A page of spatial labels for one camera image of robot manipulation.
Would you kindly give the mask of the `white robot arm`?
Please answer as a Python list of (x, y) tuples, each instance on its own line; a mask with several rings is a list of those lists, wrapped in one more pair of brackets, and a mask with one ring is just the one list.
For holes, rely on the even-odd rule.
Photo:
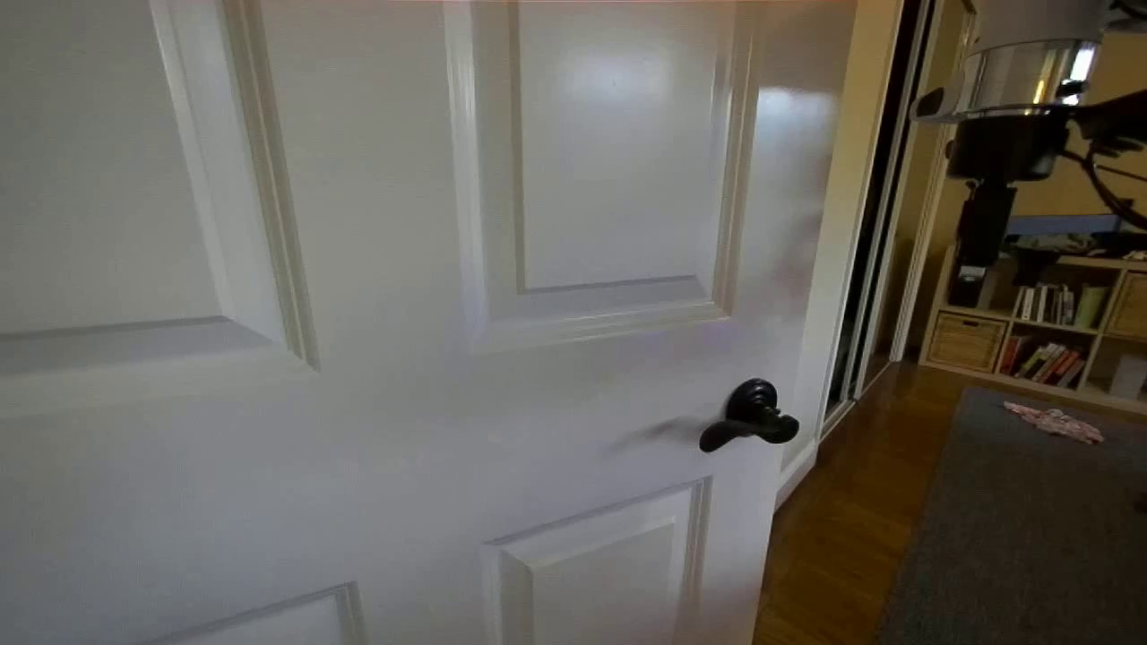
[(913, 115), (964, 122), (1077, 107), (1108, 32), (1141, 32), (1147, 0), (964, 0), (973, 21), (945, 86)]

